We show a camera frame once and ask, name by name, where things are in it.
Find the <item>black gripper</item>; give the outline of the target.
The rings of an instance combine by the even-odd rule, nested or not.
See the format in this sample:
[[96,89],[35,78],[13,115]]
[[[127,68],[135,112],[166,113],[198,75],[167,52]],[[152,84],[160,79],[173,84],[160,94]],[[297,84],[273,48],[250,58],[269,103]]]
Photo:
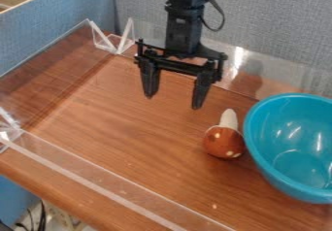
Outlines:
[[[207,49],[202,44],[198,45],[195,54],[178,54],[174,51],[167,51],[162,47],[147,44],[143,39],[139,39],[138,53],[135,60],[140,69],[142,84],[144,96],[151,98],[158,92],[160,70],[197,76],[194,81],[191,108],[199,109],[214,82],[222,79],[225,61],[229,59],[223,52],[217,52]],[[187,58],[203,58],[205,63],[197,65],[186,62]]]

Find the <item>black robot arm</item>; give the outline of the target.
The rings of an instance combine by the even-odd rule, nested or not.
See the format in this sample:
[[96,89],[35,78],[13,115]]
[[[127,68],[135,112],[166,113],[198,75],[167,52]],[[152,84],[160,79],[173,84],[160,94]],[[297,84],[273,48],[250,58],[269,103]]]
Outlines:
[[[210,3],[222,16],[221,25],[211,28],[203,19],[205,4]],[[217,52],[201,44],[201,31],[206,27],[218,32],[226,22],[225,12],[215,0],[167,0],[166,41],[162,46],[136,41],[135,63],[140,69],[144,96],[151,98],[159,88],[160,71],[195,76],[191,108],[202,107],[210,86],[222,79],[223,52]]]

